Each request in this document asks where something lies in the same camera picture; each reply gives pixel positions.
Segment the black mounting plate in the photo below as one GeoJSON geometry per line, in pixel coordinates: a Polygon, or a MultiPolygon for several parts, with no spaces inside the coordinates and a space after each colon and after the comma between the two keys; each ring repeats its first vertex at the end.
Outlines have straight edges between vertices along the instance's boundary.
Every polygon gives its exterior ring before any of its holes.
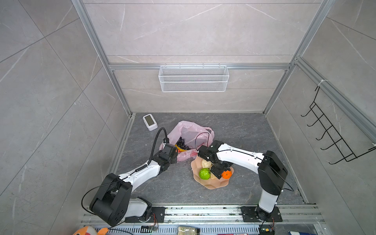
{"type": "MultiPolygon", "coordinates": [[[[255,206],[242,206],[241,213],[243,216],[244,222],[260,222],[260,220],[256,217],[256,207],[255,206]]],[[[282,217],[280,215],[278,207],[274,207],[273,211],[271,212],[270,219],[267,219],[266,222],[282,222],[282,217]]]]}
{"type": "MultiPolygon", "coordinates": [[[[166,210],[166,207],[162,207],[162,206],[152,207],[152,214],[153,213],[155,214],[155,218],[157,219],[158,223],[163,223],[165,210],[166,210]]],[[[154,222],[153,216],[150,216],[150,219],[146,223],[149,223],[149,222],[150,223],[154,222]]],[[[137,216],[132,216],[132,217],[125,218],[124,223],[141,223],[141,222],[138,220],[137,216]]]]}

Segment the bottle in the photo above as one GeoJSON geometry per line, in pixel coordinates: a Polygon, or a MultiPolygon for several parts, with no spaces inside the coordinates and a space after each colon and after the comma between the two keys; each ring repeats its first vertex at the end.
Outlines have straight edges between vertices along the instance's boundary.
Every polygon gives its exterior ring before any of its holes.
{"type": "Polygon", "coordinates": [[[305,233],[305,232],[293,232],[293,231],[288,231],[288,235],[315,235],[315,234],[305,233]]]}
{"type": "Polygon", "coordinates": [[[179,226],[177,229],[177,235],[199,235],[200,229],[194,227],[179,226]]]}

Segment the marble floor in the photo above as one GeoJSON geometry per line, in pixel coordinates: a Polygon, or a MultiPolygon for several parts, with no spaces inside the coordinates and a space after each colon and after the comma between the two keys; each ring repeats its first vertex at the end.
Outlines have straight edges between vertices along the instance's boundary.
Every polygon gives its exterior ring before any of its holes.
{"type": "MultiPolygon", "coordinates": [[[[117,174],[136,168],[146,162],[150,156],[158,130],[148,131],[142,119],[144,115],[146,114],[136,114],[117,174]]],[[[178,122],[192,121],[204,127],[211,127],[215,139],[231,146],[253,152],[273,151],[287,166],[263,114],[153,113],[153,116],[158,127],[165,127],[168,133],[178,122]]],[[[162,142],[162,136],[162,134],[159,136],[157,146],[162,142]]],[[[258,203],[261,186],[256,173],[239,165],[233,165],[235,174],[229,184],[226,187],[209,190],[193,179],[190,166],[192,160],[172,164],[167,171],[139,186],[132,193],[132,197],[141,196],[152,203],[258,203]]],[[[278,203],[303,204],[292,174],[287,176],[287,182],[294,188],[294,192],[285,190],[279,196],[278,203]]]]}

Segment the wire mesh basket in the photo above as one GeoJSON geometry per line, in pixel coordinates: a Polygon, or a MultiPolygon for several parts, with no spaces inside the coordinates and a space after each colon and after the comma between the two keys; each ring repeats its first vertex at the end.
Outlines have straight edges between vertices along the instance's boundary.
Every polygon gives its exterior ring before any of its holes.
{"type": "Polygon", "coordinates": [[[225,91],[229,71],[224,65],[165,65],[158,77],[163,92],[225,91]]]}

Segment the plush toy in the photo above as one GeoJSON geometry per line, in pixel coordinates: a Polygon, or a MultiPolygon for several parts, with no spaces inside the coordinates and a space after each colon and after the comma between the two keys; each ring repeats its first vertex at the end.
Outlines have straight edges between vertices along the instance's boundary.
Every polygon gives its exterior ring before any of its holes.
{"type": "Polygon", "coordinates": [[[108,232],[108,228],[106,228],[106,227],[102,228],[97,233],[97,231],[95,231],[95,229],[93,229],[92,227],[85,226],[85,227],[77,230],[77,232],[75,232],[73,235],[105,235],[107,232],[108,232]]]}

